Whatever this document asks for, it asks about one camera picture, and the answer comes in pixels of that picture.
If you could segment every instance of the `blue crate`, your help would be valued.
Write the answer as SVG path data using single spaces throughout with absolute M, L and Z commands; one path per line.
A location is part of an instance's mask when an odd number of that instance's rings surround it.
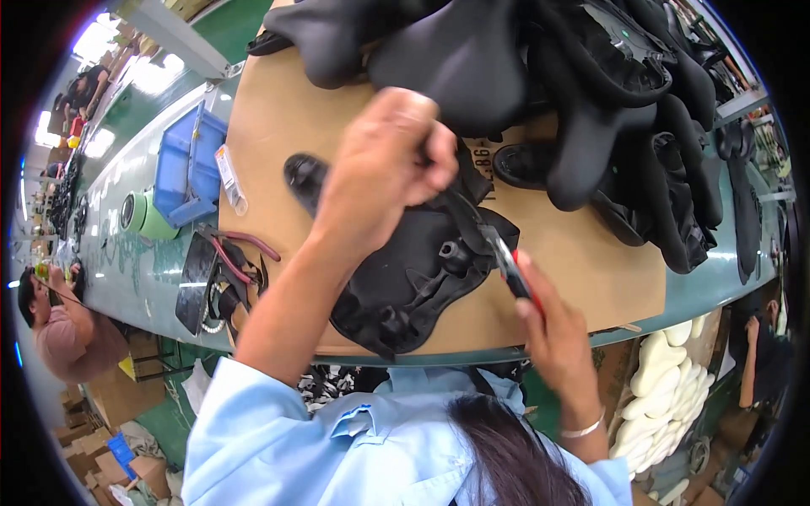
M 107 446 L 109 447 L 109 451 L 113 452 L 115 460 L 124 470 L 127 478 L 130 480 L 136 479 L 138 475 L 135 474 L 135 471 L 130 467 L 130 462 L 135 458 L 135 455 L 132 453 L 130 447 L 127 446 L 124 433 L 119 432 L 114 438 L 107 441 Z
M 205 109 L 205 101 L 163 132 L 157 154 L 153 205 L 173 228 L 216 211 L 220 171 L 216 150 L 228 123 Z

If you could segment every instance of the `pliers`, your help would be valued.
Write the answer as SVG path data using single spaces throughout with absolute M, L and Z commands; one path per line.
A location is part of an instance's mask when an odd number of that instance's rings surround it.
M 231 256 L 225 251 L 225 248 L 220 243 L 220 240 L 218 239 L 219 237 L 223 238 L 224 240 L 245 240 L 250 242 L 268 257 L 272 258 L 276 262 L 281 262 L 281 255 L 279 255 L 273 248 L 265 244 L 263 240 L 257 238 L 256 236 L 252 236 L 244 232 L 223 232 L 213 228 L 207 223 L 198 223 L 197 233 L 205 237 L 209 242 L 211 242 L 211 244 L 214 245 L 214 249 L 216 249 L 217 254 L 220 256 L 225 266 L 228 267 L 228 269 L 246 285 L 253 283 L 254 279 L 248 276 L 247 273 L 241 269 L 241 267 L 233 263 Z

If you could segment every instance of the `light blue shirt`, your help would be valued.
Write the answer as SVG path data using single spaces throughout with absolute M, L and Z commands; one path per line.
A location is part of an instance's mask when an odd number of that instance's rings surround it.
M 480 371 L 522 414 L 516 383 Z M 474 454 L 447 404 L 474 393 L 465 372 L 392 368 L 374 393 L 335 399 L 310 419 L 300 394 L 221 359 L 188 442 L 186 506 L 471 504 Z M 553 443 L 541 436 L 546 445 Z M 631 505 L 624 458 L 586 465 L 561 449 L 594 506 Z

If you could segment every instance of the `bicycle saddle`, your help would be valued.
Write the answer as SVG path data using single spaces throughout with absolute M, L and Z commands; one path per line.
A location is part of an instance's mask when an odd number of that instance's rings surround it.
M 461 137 L 499 134 L 527 100 L 516 49 L 517 0 L 453 0 L 384 40 L 366 70 L 376 89 L 418 91 Z
M 723 202 L 720 199 L 719 172 L 713 164 L 704 164 L 703 146 L 689 111 L 674 95 L 665 95 L 658 102 L 654 131 L 670 132 L 680 148 L 680 158 L 686 170 L 686 180 L 692 190 L 697 221 L 708 228 L 716 228 L 723 221 Z
M 732 121 L 714 131 L 714 140 L 717 143 L 717 155 L 720 159 L 728 161 L 732 156 L 742 152 L 743 129 L 739 121 Z
M 714 127 L 716 109 L 714 84 L 711 77 L 669 32 L 664 7 L 652 0 L 625 1 L 633 18 L 644 29 L 675 50 L 676 61 L 664 62 L 664 65 L 672 72 L 670 93 L 684 101 L 689 115 L 698 120 L 704 130 L 711 131 Z
M 471 209 L 484 200 L 492 182 L 475 169 L 463 143 L 458 163 L 450 187 L 431 202 L 405 210 L 391 239 L 360 264 L 332 309 L 330 321 L 342 335 L 383 359 L 393 361 L 422 346 L 441 312 L 496 267 Z M 284 180 L 312 216 L 327 170 L 325 162 L 304 153 L 284 164 Z M 509 220 L 476 209 L 511 249 L 517 247 L 520 231 Z
M 317 87 L 334 90 L 349 83 L 363 71 L 360 47 L 402 27 L 409 20 L 430 14 L 446 2 L 411 0 L 306 0 L 270 9 L 262 24 L 275 37 L 275 47 L 294 44 L 309 81 Z
M 529 47 L 529 72 L 544 81 L 557 108 L 557 151 L 548 170 L 548 198 L 559 210 L 584 206 L 599 186 L 619 133 L 653 125 L 656 105 L 604 108 L 582 89 L 577 75 L 554 40 Z
M 616 146 L 615 156 L 619 172 L 630 171 L 643 189 L 640 198 L 646 200 L 654 221 L 650 241 L 659 247 L 673 272 L 692 272 L 717 241 L 695 219 L 692 191 L 675 136 L 669 132 L 635 135 Z
M 672 85 L 662 61 L 674 56 L 607 0 L 535 0 L 543 27 L 603 105 L 638 108 Z
M 554 141 L 504 146 L 492 158 L 492 171 L 508 185 L 545 190 L 555 151 Z M 643 195 L 637 175 L 630 170 L 619 172 L 613 166 L 604 171 L 590 204 L 621 242 L 641 246 L 648 241 L 653 229 Z

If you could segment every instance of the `silver bracelet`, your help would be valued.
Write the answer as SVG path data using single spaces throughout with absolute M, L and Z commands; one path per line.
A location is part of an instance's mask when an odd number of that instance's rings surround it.
M 588 434 L 591 434 L 593 431 L 595 431 L 604 420 L 605 420 L 605 406 L 602 406 L 602 415 L 599 417 L 598 420 L 596 420 L 596 423 L 594 423 L 593 425 L 591 425 L 586 429 L 582 429 L 581 431 L 560 430 L 560 437 L 564 437 L 566 439 L 574 439 L 578 437 L 587 436 Z

